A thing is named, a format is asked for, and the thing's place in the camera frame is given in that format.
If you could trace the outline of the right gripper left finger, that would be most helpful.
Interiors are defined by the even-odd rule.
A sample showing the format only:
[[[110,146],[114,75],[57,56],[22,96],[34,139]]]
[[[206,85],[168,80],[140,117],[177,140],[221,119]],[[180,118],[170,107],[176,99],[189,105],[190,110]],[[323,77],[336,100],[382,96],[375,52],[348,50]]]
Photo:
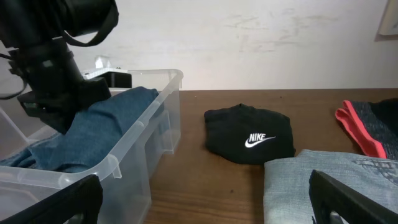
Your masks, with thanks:
[[[1,224],[96,224],[103,203],[103,188],[97,175],[88,175]]]

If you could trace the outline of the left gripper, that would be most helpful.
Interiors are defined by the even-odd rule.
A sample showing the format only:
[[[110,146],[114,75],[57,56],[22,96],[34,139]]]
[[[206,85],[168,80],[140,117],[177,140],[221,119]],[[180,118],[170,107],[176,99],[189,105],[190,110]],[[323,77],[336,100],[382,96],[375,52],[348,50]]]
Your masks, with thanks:
[[[111,97],[104,78],[85,80],[62,39],[9,51],[10,72],[31,91],[17,97],[28,116],[65,134],[77,112]]]

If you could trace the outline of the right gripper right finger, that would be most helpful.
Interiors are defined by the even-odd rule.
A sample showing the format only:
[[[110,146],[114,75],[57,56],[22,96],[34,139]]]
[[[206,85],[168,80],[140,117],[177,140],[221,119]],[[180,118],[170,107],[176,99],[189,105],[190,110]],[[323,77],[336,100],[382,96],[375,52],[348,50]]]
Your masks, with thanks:
[[[395,212],[318,170],[311,173],[309,197],[316,224],[397,223]]]

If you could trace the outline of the dark blue jeans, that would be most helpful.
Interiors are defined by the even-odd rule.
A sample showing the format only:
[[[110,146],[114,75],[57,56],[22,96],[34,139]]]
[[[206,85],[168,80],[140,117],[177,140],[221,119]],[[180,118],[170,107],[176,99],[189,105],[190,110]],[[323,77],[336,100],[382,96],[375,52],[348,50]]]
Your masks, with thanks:
[[[65,134],[56,133],[3,159],[2,166],[77,173],[100,163],[158,97],[155,89],[131,88],[79,111]]]

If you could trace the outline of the clear plastic storage container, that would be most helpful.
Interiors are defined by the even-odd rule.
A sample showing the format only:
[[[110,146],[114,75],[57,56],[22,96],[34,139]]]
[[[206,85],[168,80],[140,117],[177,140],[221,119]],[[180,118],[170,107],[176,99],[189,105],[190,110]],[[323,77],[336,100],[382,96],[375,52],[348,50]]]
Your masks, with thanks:
[[[181,137],[180,70],[130,72],[132,86],[158,91],[157,98],[96,166],[80,173],[1,167],[1,219],[15,215],[87,175],[98,176],[103,203],[98,223],[142,223],[151,206],[149,180],[163,154]]]

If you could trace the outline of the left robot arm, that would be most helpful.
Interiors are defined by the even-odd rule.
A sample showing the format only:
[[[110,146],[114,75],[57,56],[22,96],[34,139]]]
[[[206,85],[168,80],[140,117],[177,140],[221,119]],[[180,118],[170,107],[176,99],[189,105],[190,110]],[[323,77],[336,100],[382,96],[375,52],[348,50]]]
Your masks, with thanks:
[[[106,80],[85,79],[69,47],[102,43],[118,20],[113,0],[1,0],[1,42],[9,71],[31,88],[14,94],[28,116],[65,134],[77,112],[110,98]]]

